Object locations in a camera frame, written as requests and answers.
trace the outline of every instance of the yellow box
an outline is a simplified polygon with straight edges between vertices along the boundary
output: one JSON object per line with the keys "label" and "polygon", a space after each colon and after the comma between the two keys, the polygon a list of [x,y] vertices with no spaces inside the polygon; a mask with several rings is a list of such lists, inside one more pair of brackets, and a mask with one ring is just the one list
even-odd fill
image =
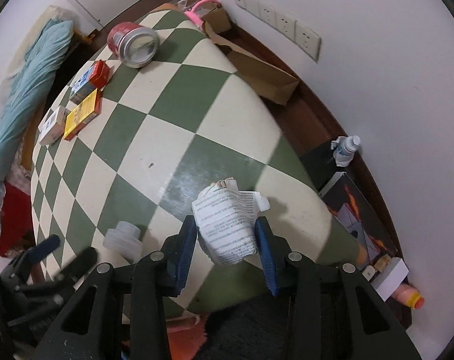
{"label": "yellow box", "polygon": [[100,114],[101,109],[102,92],[99,89],[95,89],[67,116],[64,139],[71,140],[75,137],[87,123]]}

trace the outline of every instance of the white box on floor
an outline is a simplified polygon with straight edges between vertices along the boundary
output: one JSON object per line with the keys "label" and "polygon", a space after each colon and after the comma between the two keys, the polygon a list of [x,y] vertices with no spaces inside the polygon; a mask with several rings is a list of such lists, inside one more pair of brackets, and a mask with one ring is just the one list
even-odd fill
{"label": "white box on floor", "polygon": [[385,301],[407,277],[408,268],[400,257],[394,257],[372,281],[372,286]]}
{"label": "white box on floor", "polygon": [[65,107],[60,106],[45,121],[40,131],[39,143],[51,145],[64,135],[65,121],[69,112]]}

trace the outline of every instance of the book cover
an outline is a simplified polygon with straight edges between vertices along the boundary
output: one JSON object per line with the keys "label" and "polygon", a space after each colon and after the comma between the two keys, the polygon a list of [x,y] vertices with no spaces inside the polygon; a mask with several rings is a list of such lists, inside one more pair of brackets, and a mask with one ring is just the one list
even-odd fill
{"label": "book cover", "polygon": [[345,172],[336,172],[320,191],[328,209],[368,252],[363,269],[376,258],[396,255],[396,247],[371,205]]}

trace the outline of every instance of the red box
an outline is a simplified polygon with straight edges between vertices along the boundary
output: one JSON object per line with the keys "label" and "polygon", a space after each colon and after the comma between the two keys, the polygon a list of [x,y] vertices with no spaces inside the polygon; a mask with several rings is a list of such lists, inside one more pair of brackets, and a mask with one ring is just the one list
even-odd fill
{"label": "red box", "polygon": [[74,104],[80,104],[93,90],[107,85],[109,73],[110,68],[105,61],[94,62],[89,70],[73,83],[69,100]]}

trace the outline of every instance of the metal can lid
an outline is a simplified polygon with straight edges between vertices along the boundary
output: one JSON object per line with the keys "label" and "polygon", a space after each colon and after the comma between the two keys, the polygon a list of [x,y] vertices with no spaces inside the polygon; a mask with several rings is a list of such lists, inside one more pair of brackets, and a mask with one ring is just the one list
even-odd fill
{"label": "metal can lid", "polygon": [[151,28],[136,28],[121,40],[119,59],[132,68],[142,67],[153,59],[159,43],[159,36]]}

